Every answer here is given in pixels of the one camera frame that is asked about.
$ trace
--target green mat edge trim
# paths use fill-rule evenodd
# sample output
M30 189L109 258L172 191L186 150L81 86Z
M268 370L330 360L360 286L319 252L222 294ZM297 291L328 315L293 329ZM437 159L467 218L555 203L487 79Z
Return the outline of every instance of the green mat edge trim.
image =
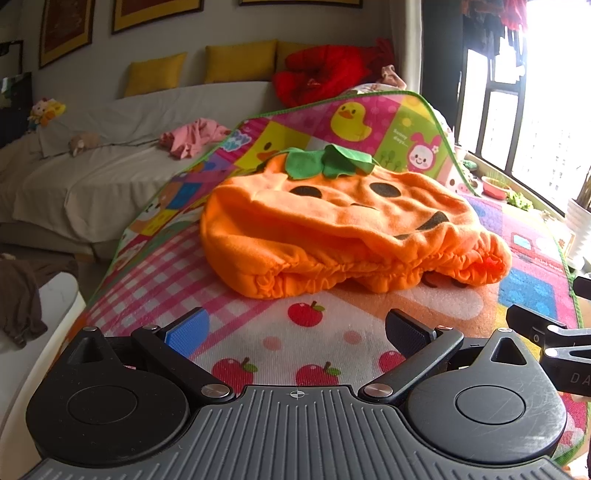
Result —
M562 252L560 245L556 241L556 238L554 238L554 235L552 235L550 228L545 224L545 222L544 222L544 226L546 227L546 230L548 230L548 232L550 233L550 236L554 240L556 248L558 249L558 253L560 254L560 259L562 260L562 268L564 270L564 273L566 274L567 281L569 282L569 295L573 299L574 311L577 315L577 326L579 328L583 328L583 315L581 314L581 308L579 306L579 299L574 294L574 290L573 290L573 281L575 279L575 275L570 272L569 266L566 263L566 258L564 257L564 253ZM577 454L577 452L583 446L583 444L585 442L585 438L587 437L587 433L588 433L587 430L589 429L589 416L590 415L591 415L591 404L587 403L587 415L585 418L585 429L584 429L585 435L583 436L583 440L581 440L577 445L572 446L568 452L564 452L558 458L553 459L560 466L568 465L568 463L574 458L574 456Z
M324 105L325 103L332 103L336 100L348 100L348 99L354 99L354 98L362 98L362 97L373 97L373 96L391 96L391 95L410 95L413 96L415 98L418 98L419 100L421 100L421 102L423 103L423 105L425 107L427 107L427 111L429 112L429 114L431 115L431 120L433 120L433 122L435 123L435 126L437 128L437 131L439 132L439 134L441 135L441 139L443 140L444 145L447 148L447 153L449 154L450 158L452 159L452 162L454 164L454 166L456 167L456 170L460 173L460 177L462 178L462 181L464 182L464 184L466 185L466 187L468 188L468 190L471 192L471 194L473 194L476 197L480 197L480 195L478 195L474 188L472 187L472 185L470 185L468 183L468 181L466 180L466 177L464 175L464 172L462 172L462 169L459 167L458 163L457 163L457 159L456 159L456 155L455 153L452 151L452 148L449 144L449 142L447 141L447 137L445 135L445 133L443 132L443 128L441 128L441 125L439 124L439 121L437 120L437 118L435 117L435 113L433 113L433 108L431 107L431 105L429 105L429 103L418 93L416 92L411 92L410 90L393 90L391 92L371 92L371 93L364 93L362 95L359 94L351 94L351 95L344 95L344 96L339 96L339 97L335 97L335 98L330 98L328 100L321 100L320 102L315 102L315 103L309 103L307 105L302 105L302 106L298 106L295 108L287 108L287 109L282 109L282 110L277 110L274 112L267 112L267 113L262 113L260 115L255 115L252 117L249 117L245 120L243 120L242 122L240 122L236 127L234 127L234 129L232 130L232 132L228 135L228 137L231 137L234 132L236 132L240 127L242 127L245 123L247 123L250 120L256 120L258 118L266 118L268 116L273 116L273 115L283 115L285 113L291 113L291 112L297 112L299 110L304 110L310 107L314 107L317 105ZM215 148L213 148L212 150L210 150L208 153L206 153L204 156L199 157L194 163L191 163L188 167L186 167L184 170L180 170L179 172L177 172L175 175L178 175L179 173L182 173L184 171L190 170L191 168L195 167L196 165L200 164L202 161L206 161L211 155L213 155L223 144L223 141L220 142ZM168 182L166 184L164 184L162 186L162 188L160 188L158 190L158 192L156 192L156 194L150 198L150 200L148 201L147 205L149 205L152 200L154 200L162 190L164 190L165 186L168 184ZM117 255L119 254L119 251L121 250L121 240L122 240L122 236L119 237L119 241L117 243L117 250L115 251L115 256L113 257L113 260L111 261L111 263L109 264L109 268L107 270L107 273L105 274L105 276L103 277L103 279L101 280L99 286L97 287L96 291L92 294L92 297L90 298L90 300L88 301L86 308L88 309L89 307L91 307L96 301L96 294L102 289L103 287L103 281L107 278L107 276L109 275L109 273L111 272L111 268L113 267L113 264L115 262L115 260L117 259ZM127 275L129 273L129 269L127 268L127 265L124 266L121 269L121 272L114 277L113 282L110 283L110 286L114 286L120 279L122 279L125 275Z

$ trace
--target metal screw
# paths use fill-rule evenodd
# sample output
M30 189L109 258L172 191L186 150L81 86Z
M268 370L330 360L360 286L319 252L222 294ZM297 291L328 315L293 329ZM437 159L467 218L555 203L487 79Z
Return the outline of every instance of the metal screw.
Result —
M390 385L383 383L372 383L363 388L363 392L372 398L387 398L394 393Z
M207 398L223 398L230 394L230 387L220 383L210 383L203 386L201 393Z

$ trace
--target picture frame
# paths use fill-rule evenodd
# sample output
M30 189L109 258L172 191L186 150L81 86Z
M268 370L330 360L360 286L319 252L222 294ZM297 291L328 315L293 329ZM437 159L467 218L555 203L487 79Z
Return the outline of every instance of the picture frame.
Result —
M248 5L329 5L331 7L363 8L363 0L240 0L240 6Z
M111 33L156 22L163 18L202 12L205 0L115 0Z
M39 68L92 43L95 0L45 0L39 39Z

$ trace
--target pink clothing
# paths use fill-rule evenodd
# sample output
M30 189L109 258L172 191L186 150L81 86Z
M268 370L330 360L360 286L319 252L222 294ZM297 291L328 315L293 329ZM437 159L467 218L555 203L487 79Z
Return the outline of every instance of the pink clothing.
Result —
M178 159L192 158L205 145L211 142L221 142L230 134L230 130L218 124L215 120L199 118L192 124L183 125L171 132L160 136L160 145Z

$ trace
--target window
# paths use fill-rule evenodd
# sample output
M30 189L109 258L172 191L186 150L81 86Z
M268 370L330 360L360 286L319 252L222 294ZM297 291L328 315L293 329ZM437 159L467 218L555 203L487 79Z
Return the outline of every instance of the window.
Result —
M519 54L464 56L458 142L561 211L591 167L590 24L586 0L531 0Z

